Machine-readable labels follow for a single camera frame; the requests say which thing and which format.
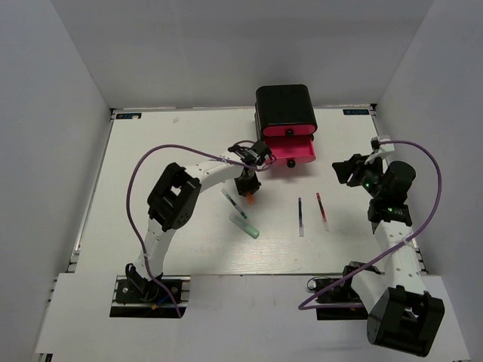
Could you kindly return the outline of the green gel pen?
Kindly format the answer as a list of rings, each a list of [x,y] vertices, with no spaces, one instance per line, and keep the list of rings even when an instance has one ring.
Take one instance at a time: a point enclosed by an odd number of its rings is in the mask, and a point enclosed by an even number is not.
[[[221,189],[221,193],[230,202],[230,204],[237,210],[243,219],[248,219],[248,215],[243,211],[243,209],[238,205],[235,199],[227,192],[225,189]]]

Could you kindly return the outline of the green highlighter pen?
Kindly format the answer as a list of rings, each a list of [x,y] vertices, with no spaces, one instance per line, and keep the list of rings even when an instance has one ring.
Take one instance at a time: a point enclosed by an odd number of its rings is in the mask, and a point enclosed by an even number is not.
[[[239,229],[241,229],[245,234],[249,235],[253,239],[257,239],[260,235],[260,232],[254,228],[251,224],[249,224],[245,219],[242,217],[231,213],[229,215],[229,220],[236,225]]]

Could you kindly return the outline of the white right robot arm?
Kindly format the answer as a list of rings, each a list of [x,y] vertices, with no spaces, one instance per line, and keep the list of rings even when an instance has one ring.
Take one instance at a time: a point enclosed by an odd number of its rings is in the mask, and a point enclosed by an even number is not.
[[[380,157],[354,154],[334,162],[338,181],[362,187],[370,196],[368,220],[381,249],[382,271],[352,262],[340,284],[349,300],[361,300],[372,345],[426,357],[445,314],[441,299],[429,293],[410,236],[412,220],[406,199],[416,172],[403,161],[383,166]]]

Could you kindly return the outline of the pink top drawer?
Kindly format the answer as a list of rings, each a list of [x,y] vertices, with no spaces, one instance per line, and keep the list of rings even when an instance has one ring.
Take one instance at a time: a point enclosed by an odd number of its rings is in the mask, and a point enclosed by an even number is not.
[[[315,133],[317,126],[314,124],[282,124],[270,125],[262,129],[264,137],[295,137],[309,136]]]

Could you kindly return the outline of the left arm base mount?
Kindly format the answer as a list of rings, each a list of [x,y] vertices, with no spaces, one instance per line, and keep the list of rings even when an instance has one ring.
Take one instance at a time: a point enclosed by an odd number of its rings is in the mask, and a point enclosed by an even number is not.
[[[190,277],[173,276],[162,278],[170,290],[183,316],[189,301]],[[118,276],[115,282],[109,316],[111,318],[178,319],[178,313],[171,298],[159,285],[145,296],[125,276]]]

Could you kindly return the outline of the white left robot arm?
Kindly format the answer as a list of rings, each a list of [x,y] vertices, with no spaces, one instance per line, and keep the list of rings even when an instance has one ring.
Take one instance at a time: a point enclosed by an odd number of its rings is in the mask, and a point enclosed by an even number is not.
[[[199,195],[233,179],[241,195],[253,194],[260,188],[257,173],[269,160],[269,153],[256,146],[234,145],[221,155],[206,155],[207,161],[183,167],[170,163],[162,172],[147,198],[148,231],[142,237],[131,213],[131,193],[139,162],[128,183],[126,211],[141,251],[136,262],[126,265],[126,278],[143,301],[150,302],[170,290],[162,284],[163,265],[175,232],[191,219]]]

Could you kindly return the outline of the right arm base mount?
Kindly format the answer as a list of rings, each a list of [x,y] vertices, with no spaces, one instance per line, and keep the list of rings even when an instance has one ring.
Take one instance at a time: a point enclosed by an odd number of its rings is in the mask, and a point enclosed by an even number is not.
[[[316,293],[324,287],[335,282],[335,278],[316,276],[310,278],[306,283],[306,288],[310,293]],[[358,304],[361,300],[358,294],[351,289],[348,282],[329,290],[324,295],[316,299],[319,305],[329,304]],[[320,308],[316,310],[318,321],[366,321],[368,313],[364,307],[361,308]]]

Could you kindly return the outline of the black drawer cabinet shell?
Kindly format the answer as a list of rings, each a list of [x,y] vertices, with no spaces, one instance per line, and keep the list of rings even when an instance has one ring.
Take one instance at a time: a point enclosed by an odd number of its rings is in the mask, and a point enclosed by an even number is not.
[[[270,125],[314,124],[315,112],[304,84],[266,85],[256,90],[255,122],[257,136],[265,139],[262,129]]]

